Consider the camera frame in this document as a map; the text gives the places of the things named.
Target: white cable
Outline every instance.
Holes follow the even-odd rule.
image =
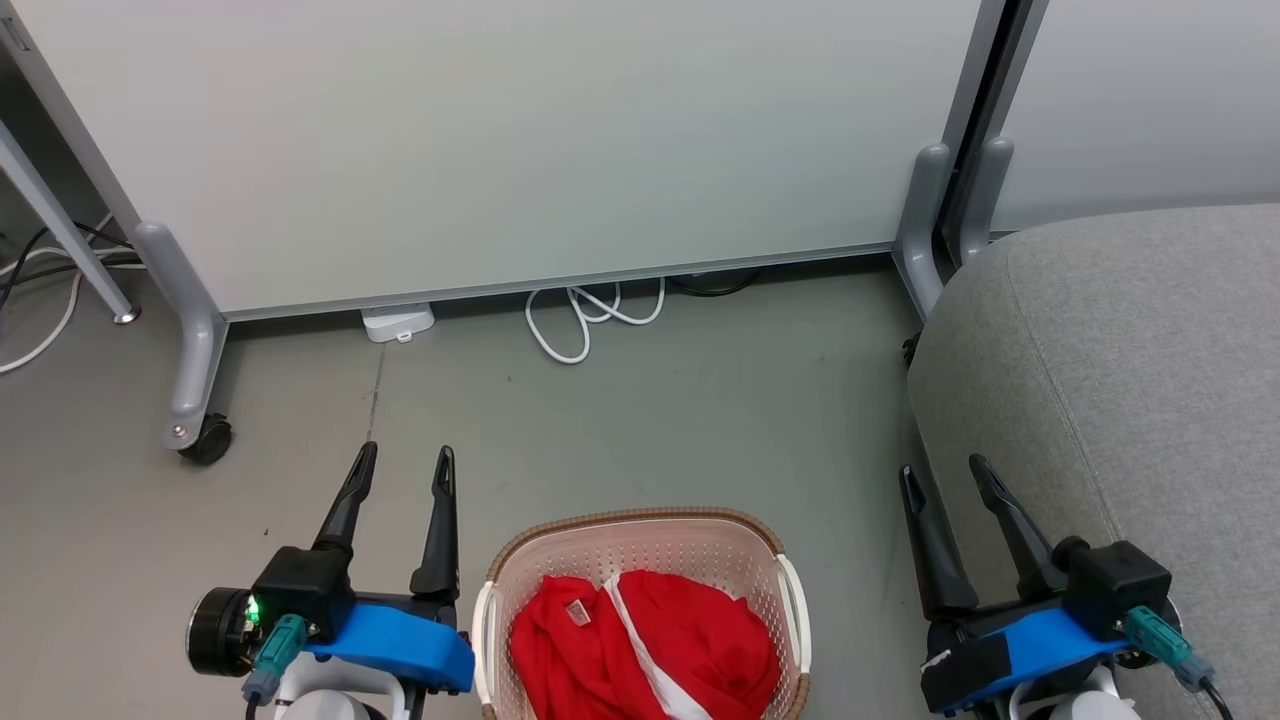
[[[50,345],[52,345],[54,341],[58,340],[58,336],[63,334],[63,328],[67,327],[67,323],[72,322],[72,315],[76,313],[76,299],[79,297],[79,281],[83,277],[84,277],[83,273],[76,270],[76,279],[72,281],[72,295],[70,297],[67,299],[67,311],[63,313],[63,319],[58,322],[58,327],[54,328],[54,332],[45,338],[45,342],[37,345],[36,348],[32,350],[31,352],[14,360],[13,363],[9,363],[8,365],[0,365],[0,375],[10,370],[17,370],[18,368],[26,365],[27,363],[31,363],[32,360],[36,359],[37,355],[40,355]]]
[[[568,293],[568,302],[573,306],[573,315],[577,316],[577,325],[582,329],[582,351],[572,357],[561,355],[559,352],[552,350],[552,346],[547,342],[547,338],[543,337],[543,333],[538,332],[538,323],[534,322],[534,297],[538,297],[539,292],[541,291],[535,290],[534,292],[530,292],[529,297],[525,300],[525,322],[529,323],[529,329],[534,333],[534,340],[536,340],[538,345],[543,346],[543,350],[545,350],[547,354],[554,360],[566,365],[577,365],[582,360],[586,360],[588,354],[591,352],[591,331],[586,327],[588,323],[603,323],[612,318],[617,318],[628,325],[648,325],[658,319],[658,313],[662,313],[662,302],[667,297],[667,279],[658,278],[658,304],[654,306],[653,313],[650,313],[648,318],[632,318],[618,311],[618,305],[622,302],[621,283],[613,283],[612,305],[605,305],[600,299],[595,297],[590,292],[586,292],[581,287],[566,287],[564,292]],[[602,315],[588,315],[582,310],[579,297],[585,297],[589,302],[591,302],[591,305],[595,305],[604,313]]]
[[[102,218],[102,222],[100,222],[97,224],[96,229],[102,229],[110,222],[111,222],[111,214],[108,213],[106,218]],[[128,247],[108,247],[108,249],[104,249],[104,250],[95,250],[93,251],[93,254],[97,255],[99,258],[105,258],[108,255],[118,255],[120,252],[133,252],[133,250],[131,250]],[[35,258],[37,255],[61,255],[63,258],[69,258],[69,255],[67,254],[67,251],[63,250],[63,249],[60,249],[60,247],[40,247],[40,249],[36,249],[36,250],[32,250],[31,252],[28,252],[27,254],[27,260],[31,260],[32,258]],[[17,263],[0,269],[0,275],[5,275],[5,274],[12,273],[15,265],[17,265]],[[137,265],[115,265],[113,269],[116,269],[116,270],[145,270],[145,269],[147,269],[147,266],[142,265],[142,264],[137,264]],[[44,340],[44,342],[41,342],[40,345],[37,345],[36,348],[32,350],[31,352],[28,352],[28,354],[23,355],[22,357],[14,360],[13,363],[8,363],[8,364],[4,364],[4,365],[0,365],[0,375],[3,375],[5,373],[9,373],[12,370],[17,370],[18,368],[22,368],[23,365],[26,365],[27,363],[31,363],[41,352],[44,352],[45,350],[49,350],[49,346],[52,345],[55,340],[58,340],[58,336],[63,334],[63,331],[67,329],[67,324],[72,322],[72,315],[76,314],[76,301],[79,299],[79,282],[81,282],[81,279],[83,277],[84,277],[84,273],[81,273],[79,270],[76,270],[76,277],[72,279],[72,292],[70,292],[70,296],[67,297],[67,311],[63,313],[63,319],[58,322],[58,325],[54,328],[54,332],[49,333],[49,337],[46,337]]]

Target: white label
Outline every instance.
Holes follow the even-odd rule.
[[[579,628],[591,621],[591,616],[586,614],[586,609],[582,607],[581,600],[575,600],[573,602],[566,605],[564,610],[568,612],[570,619],[573,620],[573,624]]]

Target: gray fabric seat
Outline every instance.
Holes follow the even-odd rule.
[[[909,388],[983,602],[1016,574],[970,452],[1051,542],[1126,538],[1170,568],[1235,716],[1280,712],[1280,205],[1005,237],[946,287]],[[1217,717],[1162,667],[1117,680],[1146,720]]]

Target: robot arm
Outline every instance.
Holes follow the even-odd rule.
[[[1188,691],[1207,691],[1230,720],[1213,688],[1212,666],[1174,626],[1167,569],[1126,541],[1091,548],[1070,537],[1051,548],[991,464],[973,455],[969,466],[1018,568],[1020,600],[977,606],[937,488],[904,468],[911,553],[931,620],[928,661],[920,669],[931,711],[1016,720],[1021,702],[1060,698],[1052,720],[1133,719],[1115,692],[1111,666],[1158,661]]]
[[[417,720],[428,694],[471,691],[475,655],[457,632],[458,539],[453,451],[440,450],[422,565],[411,594],[351,587],[360,503],[378,446],[365,443],[308,550],[282,547],[252,589],[214,588],[187,628],[187,657],[206,675],[243,676],[250,714],[279,692],[283,720],[383,720],[344,692],[392,698],[392,717]]]

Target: whiteboard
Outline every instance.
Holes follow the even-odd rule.
[[[979,0],[15,0],[219,309],[893,238]]]
[[[1280,5],[1051,0],[992,228],[1280,201]]]

